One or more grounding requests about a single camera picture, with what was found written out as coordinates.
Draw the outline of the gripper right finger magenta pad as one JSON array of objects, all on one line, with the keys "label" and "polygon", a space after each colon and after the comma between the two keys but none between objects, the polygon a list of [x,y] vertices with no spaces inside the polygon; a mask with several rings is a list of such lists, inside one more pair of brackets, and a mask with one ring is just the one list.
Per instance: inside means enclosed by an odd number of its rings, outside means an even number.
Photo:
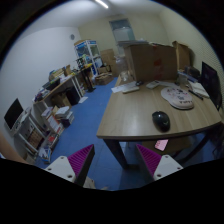
[{"label": "gripper right finger magenta pad", "polygon": [[160,180],[172,173],[180,171],[183,167],[171,156],[159,155],[145,146],[136,145],[140,165],[154,180]]}]

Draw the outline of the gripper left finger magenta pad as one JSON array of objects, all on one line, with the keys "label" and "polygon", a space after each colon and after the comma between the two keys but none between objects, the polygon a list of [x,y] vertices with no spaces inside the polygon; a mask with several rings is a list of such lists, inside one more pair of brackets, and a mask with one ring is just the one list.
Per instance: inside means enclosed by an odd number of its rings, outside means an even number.
[{"label": "gripper left finger magenta pad", "polygon": [[60,156],[45,171],[83,186],[95,155],[94,145],[84,147],[70,156]]}]

